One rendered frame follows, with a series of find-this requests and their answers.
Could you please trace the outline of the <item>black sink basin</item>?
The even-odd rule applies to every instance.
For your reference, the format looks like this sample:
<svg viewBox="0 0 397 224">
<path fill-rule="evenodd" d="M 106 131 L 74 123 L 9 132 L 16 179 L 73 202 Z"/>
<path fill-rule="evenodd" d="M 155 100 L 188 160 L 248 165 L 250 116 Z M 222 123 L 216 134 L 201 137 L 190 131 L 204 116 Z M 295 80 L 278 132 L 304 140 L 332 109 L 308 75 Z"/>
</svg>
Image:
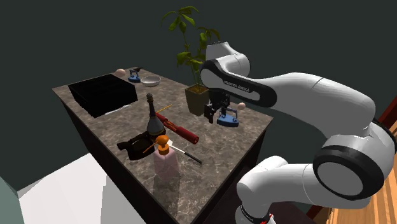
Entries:
<svg viewBox="0 0 397 224">
<path fill-rule="evenodd" d="M 94 118 L 138 100 L 135 86 L 113 74 L 68 85 L 74 100 Z"/>
</svg>

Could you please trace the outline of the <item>dark marble-topped kitchen island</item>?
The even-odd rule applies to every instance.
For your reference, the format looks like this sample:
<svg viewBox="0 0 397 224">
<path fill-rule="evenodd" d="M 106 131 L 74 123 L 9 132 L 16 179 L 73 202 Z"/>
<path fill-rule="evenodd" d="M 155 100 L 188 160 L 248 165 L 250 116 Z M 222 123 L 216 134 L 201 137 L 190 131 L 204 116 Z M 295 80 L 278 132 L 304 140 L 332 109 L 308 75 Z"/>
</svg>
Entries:
<svg viewBox="0 0 397 224">
<path fill-rule="evenodd" d="M 203 224 L 219 202 L 238 199 L 239 178 L 256 164 L 271 117 L 245 109 L 239 126 L 209 123 L 188 111 L 185 86 L 162 78 L 159 85 L 136 85 L 138 100 L 129 107 L 98 118 L 91 117 L 73 98 L 67 86 L 55 88 L 85 146 L 125 198 L 147 224 Z M 155 173 L 152 156 L 131 161 L 117 143 L 144 132 L 149 119 L 146 95 L 151 93 L 157 110 L 175 125 L 199 137 L 192 144 L 171 130 L 175 147 L 202 161 L 198 163 L 177 150 L 179 174 L 169 181 Z"/>
</svg>

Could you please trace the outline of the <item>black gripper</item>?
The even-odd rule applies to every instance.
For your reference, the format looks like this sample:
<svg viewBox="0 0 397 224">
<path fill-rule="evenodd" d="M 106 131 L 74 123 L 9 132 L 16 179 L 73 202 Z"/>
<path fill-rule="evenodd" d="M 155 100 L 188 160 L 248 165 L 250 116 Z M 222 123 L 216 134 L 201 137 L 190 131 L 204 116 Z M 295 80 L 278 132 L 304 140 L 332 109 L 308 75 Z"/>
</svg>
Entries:
<svg viewBox="0 0 397 224">
<path fill-rule="evenodd" d="M 204 116 L 208 119 L 209 123 L 213 123 L 215 109 L 221 108 L 220 116 L 226 117 L 227 109 L 230 105 L 230 96 L 224 92 L 210 91 L 209 92 L 210 104 L 204 106 Z"/>
</svg>

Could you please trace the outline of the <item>red cylinder tool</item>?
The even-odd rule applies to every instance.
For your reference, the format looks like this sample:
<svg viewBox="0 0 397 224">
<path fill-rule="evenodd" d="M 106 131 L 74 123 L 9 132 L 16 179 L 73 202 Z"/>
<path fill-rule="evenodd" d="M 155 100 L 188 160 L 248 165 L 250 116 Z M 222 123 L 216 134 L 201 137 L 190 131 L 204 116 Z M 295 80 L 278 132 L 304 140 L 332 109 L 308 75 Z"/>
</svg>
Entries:
<svg viewBox="0 0 397 224">
<path fill-rule="evenodd" d="M 166 117 L 156 113 L 157 118 L 163 123 L 171 131 L 175 132 L 177 135 L 181 136 L 185 140 L 191 142 L 192 144 L 197 144 L 199 141 L 199 136 L 190 132 L 189 130 L 184 129 L 183 127 L 177 126 L 170 122 Z"/>
</svg>

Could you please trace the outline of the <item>dark wine bottle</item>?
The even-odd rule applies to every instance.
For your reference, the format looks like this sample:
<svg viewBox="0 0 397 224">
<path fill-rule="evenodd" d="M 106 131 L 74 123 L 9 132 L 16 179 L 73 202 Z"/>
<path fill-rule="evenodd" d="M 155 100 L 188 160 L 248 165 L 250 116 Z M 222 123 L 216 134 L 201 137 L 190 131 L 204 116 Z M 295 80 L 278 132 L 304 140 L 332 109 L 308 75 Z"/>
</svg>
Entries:
<svg viewBox="0 0 397 224">
<path fill-rule="evenodd" d="M 147 124 L 147 131 L 150 139 L 153 142 L 155 142 L 155 139 L 158 136 L 166 134 L 166 129 L 164 127 L 164 124 L 160 121 L 160 119 L 157 117 L 157 114 L 155 112 L 155 108 L 153 105 L 153 95 L 151 93 L 148 93 L 146 95 L 146 98 L 150 109 L 150 119 Z"/>
</svg>

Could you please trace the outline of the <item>white bowl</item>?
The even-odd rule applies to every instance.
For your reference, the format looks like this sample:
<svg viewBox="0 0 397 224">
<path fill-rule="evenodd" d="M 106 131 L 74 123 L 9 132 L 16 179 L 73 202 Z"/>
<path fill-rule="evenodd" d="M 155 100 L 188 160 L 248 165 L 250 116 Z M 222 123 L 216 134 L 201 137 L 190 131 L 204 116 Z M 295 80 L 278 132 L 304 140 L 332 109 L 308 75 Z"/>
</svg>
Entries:
<svg viewBox="0 0 397 224">
<path fill-rule="evenodd" d="M 141 83 L 146 87 L 155 87 L 161 82 L 161 77 L 159 76 L 146 76 L 141 78 Z"/>
</svg>

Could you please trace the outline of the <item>black frying pan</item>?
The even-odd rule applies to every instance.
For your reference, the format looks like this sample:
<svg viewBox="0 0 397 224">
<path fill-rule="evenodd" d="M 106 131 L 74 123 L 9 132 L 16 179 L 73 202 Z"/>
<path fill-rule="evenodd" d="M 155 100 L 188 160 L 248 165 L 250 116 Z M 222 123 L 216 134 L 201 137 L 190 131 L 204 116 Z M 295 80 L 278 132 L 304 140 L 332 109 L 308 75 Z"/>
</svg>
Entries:
<svg viewBox="0 0 397 224">
<path fill-rule="evenodd" d="M 145 131 L 126 142 L 120 142 L 116 145 L 119 150 L 127 151 L 129 160 L 139 160 L 151 155 L 155 151 L 154 146 L 146 150 L 152 144 L 153 141 L 150 139 L 149 133 Z"/>
</svg>

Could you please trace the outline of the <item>blue flat iron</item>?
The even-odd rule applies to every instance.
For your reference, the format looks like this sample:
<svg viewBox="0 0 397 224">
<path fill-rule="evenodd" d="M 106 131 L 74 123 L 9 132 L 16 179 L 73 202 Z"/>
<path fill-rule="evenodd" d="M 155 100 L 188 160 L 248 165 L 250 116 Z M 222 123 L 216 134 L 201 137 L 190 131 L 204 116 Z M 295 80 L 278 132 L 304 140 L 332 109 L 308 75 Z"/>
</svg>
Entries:
<svg viewBox="0 0 397 224">
<path fill-rule="evenodd" d="M 235 113 L 235 116 L 227 114 L 226 117 L 222 117 L 222 116 L 220 116 L 220 112 L 219 112 L 219 117 L 217 119 L 217 124 L 218 125 L 222 125 L 224 127 L 238 127 L 239 126 L 239 121 L 238 121 L 237 110 L 228 107 L 227 111 L 231 111 L 231 112 Z"/>
<path fill-rule="evenodd" d="M 141 79 L 139 77 L 138 72 L 141 70 L 141 67 L 135 68 L 135 69 L 130 69 L 129 73 L 130 76 L 128 77 L 128 81 L 132 83 L 140 83 Z"/>
</svg>

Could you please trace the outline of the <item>potted green plant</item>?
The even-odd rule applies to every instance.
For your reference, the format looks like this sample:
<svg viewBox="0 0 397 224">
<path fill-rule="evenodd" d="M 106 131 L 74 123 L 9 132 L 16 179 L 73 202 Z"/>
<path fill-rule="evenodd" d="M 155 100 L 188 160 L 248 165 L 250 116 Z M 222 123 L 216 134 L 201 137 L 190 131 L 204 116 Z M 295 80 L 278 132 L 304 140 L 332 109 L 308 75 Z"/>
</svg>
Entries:
<svg viewBox="0 0 397 224">
<path fill-rule="evenodd" d="M 209 102 L 209 90 L 205 87 L 200 78 L 200 67 L 206 60 L 206 49 L 208 42 L 212 40 L 212 35 L 215 35 L 218 41 L 220 40 L 219 32 L 216 29 L 208 29 L 206 27 L 197 27 L 200 30 L 199 34 L 199 45 L 196 53 L 192 53 L 190 50 L 190 44 L 186 40 L 186 21 L 190 23 L 193 28 L 196 28 L 195 21 L 190 16 L 192 11 L 199 12 L 194 6 L 185 6 L 178 11 L 169 11 L 163 17 L 160 25 L 166 17 L 171 14 L 175 14 L 174 21 L 169 25 L 168 31 L 172 32 L 179 29 L 183 35 L 184 50 L 176 55 L 177 67 L 186 65 L 190 68 L 193 75 L 194 84 L 185 89 L 186 103 L 190 113 L 196 116 L 204 114 L 204 106 Z"/>
</svg>

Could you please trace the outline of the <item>dark robot stand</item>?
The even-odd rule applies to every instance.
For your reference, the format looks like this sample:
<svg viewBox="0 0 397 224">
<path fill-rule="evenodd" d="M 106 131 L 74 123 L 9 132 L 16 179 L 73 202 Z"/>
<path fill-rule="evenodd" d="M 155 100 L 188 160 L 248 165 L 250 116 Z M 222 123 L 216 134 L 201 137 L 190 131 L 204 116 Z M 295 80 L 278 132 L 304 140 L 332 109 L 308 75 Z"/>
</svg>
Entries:
<svg viewBox="0 0 397 224">
<path fill-rule="evenodd" d="M 240 204 L 239 199 L 219 202 L 203 224 L 236 224 L 235 211 Z M 272 204 L 269 211 L 277 224 L 316 224 L 290 202 Z"/>
</svg>

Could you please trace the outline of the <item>pink soap dispenser orange pump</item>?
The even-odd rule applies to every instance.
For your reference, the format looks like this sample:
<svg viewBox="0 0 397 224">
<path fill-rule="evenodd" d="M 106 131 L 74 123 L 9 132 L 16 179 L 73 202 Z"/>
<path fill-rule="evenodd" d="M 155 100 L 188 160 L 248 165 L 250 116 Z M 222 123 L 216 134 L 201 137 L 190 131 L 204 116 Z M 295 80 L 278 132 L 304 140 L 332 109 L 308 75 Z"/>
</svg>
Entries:
<svg viewBox="0 0 397 224">
<path fill-rule="evenodd" d="M 168 142 L 168 136 L 160 135 L 150 147 L 144 150 L 144 153 L 146 153 L 152 146 L 157 145 L 153 156 L 155 173 L 163 180 L 171 179 L 179 174 L 176 152 L 170 147 Z"/>
</svg>

